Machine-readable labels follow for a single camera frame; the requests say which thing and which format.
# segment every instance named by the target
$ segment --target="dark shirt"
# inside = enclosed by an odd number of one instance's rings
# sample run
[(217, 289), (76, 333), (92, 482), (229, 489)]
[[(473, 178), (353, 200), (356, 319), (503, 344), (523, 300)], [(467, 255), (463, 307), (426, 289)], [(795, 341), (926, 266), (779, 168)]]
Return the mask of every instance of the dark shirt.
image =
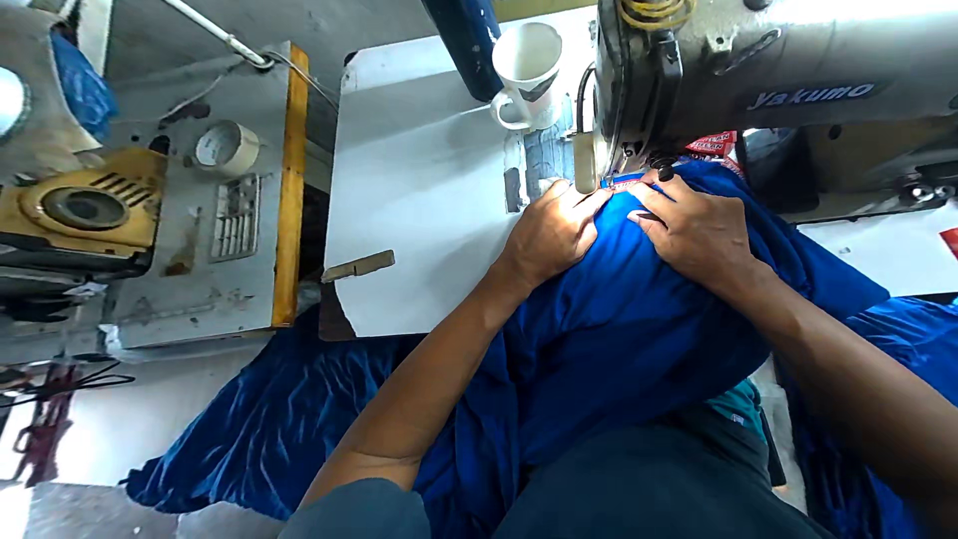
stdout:
[[(768, 449), (706, 406), (592, 437), (533, 472), (494, 538), (819, 539), (780, 501)], [(281, 539), (428, 539), (422, 499), (388, 480), (340, 486), (289, 519)]]

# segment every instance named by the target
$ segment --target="person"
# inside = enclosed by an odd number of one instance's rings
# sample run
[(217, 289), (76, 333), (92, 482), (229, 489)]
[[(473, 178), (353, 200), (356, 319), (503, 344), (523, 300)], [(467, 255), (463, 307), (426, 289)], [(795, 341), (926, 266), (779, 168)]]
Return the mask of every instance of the person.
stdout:
[[(656, 172), (630, 192), (649, 212), (628, 218), (662, 259), (751, 320), (834, 433), (929, 522), (958, 530), (958, 410), (753, 257), (741, 200)], [(595, 242), (610, 196), (560, 180), (525, 210), (485, 277), (356, 418), (282, 538), (430, 536), (410, 492), (423, 455), (513, 310)], [(678, 410), (536, 469), (493, 537), (831, 537), (774, 495), (766, 465), (743, 425)]]

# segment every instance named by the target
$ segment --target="yakumo logo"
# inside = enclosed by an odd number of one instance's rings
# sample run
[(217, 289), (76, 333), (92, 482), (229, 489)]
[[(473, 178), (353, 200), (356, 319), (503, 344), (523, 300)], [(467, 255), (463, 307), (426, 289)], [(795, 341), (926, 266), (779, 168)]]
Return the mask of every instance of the yakumo logo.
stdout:
[(823, 101), (837, 101), (863, 97), (875, 89), (874, 84), (859, 86), (836, 86), (807, 90), (802, 88), (795, 92), (762, 92), (746, 110), (755, 110), (761, 106), (799, 105), (802, 103), (820, 103)]

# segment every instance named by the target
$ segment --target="vent grille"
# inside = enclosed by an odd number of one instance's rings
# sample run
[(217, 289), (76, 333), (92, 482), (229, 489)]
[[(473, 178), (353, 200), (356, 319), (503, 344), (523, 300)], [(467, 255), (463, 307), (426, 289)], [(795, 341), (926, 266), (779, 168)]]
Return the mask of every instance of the vent grille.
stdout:
[(155, 195), (155, 185), (156, 181), (153, 178), (149, 178), (147, 181), (143, 181), (141, 178), (132, 180), (117, 173), (99, 177), (90, 183), (90, 187), (96, 187), (111, 193), (131, 208), (135, 208)]
[(236, 260), (256, 253), (260, 223), (260, 177), (242, 176), (217, 188), (210, 263)]

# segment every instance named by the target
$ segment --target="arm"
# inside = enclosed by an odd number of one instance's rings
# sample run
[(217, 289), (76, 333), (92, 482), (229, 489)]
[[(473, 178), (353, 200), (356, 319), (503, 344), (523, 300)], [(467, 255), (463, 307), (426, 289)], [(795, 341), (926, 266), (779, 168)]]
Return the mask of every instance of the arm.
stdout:
[(402, 361), (346, 431), (300, 508), (365, 478), (412, 488), (422, 456), (492, 338), (536, 286), (585, 256), (596, 240), (592, 218), (608, 198), (605, 192), (580, 195), (563, 179), (526, 208), (486, 276)]
[(900, 496), (958, 526), (958, 409), (753, 257), (741, 200), (697, 193), (679, 176), (645, 181), (669, 195), (632, 190), (660, 221), (628, 217), (659, 255), (748, 317), (812, 408)]

